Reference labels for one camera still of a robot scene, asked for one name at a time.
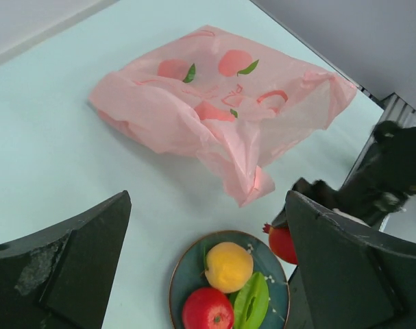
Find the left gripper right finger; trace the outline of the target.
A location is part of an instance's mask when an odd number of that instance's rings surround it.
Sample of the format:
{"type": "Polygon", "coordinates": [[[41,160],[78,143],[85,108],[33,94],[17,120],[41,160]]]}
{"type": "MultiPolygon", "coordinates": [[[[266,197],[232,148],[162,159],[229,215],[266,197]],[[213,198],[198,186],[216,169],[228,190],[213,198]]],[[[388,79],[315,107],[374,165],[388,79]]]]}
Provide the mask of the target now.
{"type": "Polygon", "coordinates": [[[416,243],[286,196],[298,266],[287,328],[416,328],[416,243]]]}

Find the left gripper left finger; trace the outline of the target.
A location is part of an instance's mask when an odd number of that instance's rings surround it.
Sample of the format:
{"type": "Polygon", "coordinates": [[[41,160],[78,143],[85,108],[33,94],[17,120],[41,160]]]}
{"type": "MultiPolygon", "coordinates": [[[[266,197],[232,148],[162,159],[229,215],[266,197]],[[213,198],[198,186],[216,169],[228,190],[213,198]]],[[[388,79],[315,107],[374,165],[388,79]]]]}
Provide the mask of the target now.
{"type": "Polygon", "coordinates": [[[101,328],[131,208],[122,191],[0,244],[0,328],[101,328]]]}

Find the red fake pomegranate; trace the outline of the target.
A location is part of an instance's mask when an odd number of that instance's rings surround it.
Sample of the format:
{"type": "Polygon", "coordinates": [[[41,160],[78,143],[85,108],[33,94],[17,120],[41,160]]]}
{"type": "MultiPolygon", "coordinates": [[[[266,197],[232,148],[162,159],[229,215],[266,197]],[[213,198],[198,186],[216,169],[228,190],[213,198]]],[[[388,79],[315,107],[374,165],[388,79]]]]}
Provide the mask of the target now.
{"type": "Polygon", "coordinates": [[[269,248],[278,258],[292,265],[298,264],[293,239],[288,228],[275,228],[266,223],[262,231],[269,235],[269,248]]]}

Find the green fake star fruit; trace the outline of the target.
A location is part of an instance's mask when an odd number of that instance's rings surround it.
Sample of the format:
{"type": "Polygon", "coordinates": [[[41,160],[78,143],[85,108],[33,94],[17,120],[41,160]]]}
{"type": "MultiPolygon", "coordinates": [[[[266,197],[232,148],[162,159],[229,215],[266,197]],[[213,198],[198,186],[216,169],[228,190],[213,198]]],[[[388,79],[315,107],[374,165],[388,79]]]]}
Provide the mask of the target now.
{"type": "Polygon", "coordinates": [[[265,276],[256,271],[243,288],[230,295],[236,329],[257,329],[269,307],[269,287],[265,276]]]}

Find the orange fake fruit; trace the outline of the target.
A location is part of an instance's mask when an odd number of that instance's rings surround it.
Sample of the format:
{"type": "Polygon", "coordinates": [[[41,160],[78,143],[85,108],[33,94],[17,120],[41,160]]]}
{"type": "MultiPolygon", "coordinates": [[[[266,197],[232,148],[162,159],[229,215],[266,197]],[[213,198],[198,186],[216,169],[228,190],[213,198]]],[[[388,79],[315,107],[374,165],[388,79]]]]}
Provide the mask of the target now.
{"type": "Polygon", "coordinates": [[[252,255],[236,243],[218,243],[206,254],[205,277],[211,287],[222,293],[242,289],[253,271],[252,255]]]}

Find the dark blue ceramic plate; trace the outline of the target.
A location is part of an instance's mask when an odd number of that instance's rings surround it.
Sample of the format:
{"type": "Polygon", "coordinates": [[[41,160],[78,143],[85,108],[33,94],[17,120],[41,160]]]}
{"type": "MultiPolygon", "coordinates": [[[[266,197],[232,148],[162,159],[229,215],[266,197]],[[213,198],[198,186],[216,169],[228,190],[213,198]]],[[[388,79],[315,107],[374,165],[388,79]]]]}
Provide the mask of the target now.
{"type": "Polygon", "coordinates": [[[251,252],[254,269],[262,273],[268,284],[269,307],[260,327],[285,328],[289,316],[290,291],[282,265],[266,243],[238,230],[223,230],[204,235],[182,254],[169,285],[169,313],[173,328],[184,327],[182,310],[190,293],[208,285],[202,273],[205,253],[216,244],[226,241],[237,243],[251,252]]]}

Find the red fake apple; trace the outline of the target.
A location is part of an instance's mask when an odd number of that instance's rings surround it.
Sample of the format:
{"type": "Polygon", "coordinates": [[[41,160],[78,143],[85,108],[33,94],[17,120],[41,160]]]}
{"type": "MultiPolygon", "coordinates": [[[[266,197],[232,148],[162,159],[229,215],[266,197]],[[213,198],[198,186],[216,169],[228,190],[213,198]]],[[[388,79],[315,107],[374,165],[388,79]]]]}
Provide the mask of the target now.
{"type": "Polygon", "coordinates": [[[182,322],[187,329],[231,329],[234,310],[225,294],[212,287],[203,287],[186,299],[182,322]]]}

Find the pink plastic bag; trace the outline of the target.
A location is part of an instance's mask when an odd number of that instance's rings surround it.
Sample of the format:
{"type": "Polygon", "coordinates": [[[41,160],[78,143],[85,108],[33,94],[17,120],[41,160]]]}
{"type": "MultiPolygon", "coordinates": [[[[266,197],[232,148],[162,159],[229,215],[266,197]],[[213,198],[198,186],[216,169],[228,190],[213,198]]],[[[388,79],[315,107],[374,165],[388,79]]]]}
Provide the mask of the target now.
{"type": "Polygon", "coordinates": [[[197,158],[239,206],[273,192],[271,164],[356,95],[337,73],[203,26],[105,75],[89,102],[158,154],[197,158]]]}

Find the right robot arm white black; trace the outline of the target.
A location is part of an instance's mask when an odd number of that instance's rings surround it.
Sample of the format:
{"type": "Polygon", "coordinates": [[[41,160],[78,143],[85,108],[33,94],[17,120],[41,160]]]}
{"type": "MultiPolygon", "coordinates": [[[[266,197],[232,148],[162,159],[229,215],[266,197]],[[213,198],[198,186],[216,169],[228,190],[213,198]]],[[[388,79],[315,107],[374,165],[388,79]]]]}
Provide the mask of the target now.
{"type": "Polygon", "coordinates": [[[298,179],[291,187],[329,210],[376,225],[416,195],[416,127],[381,121],[360,166],[338,190],[325,181],[298,179]]]}

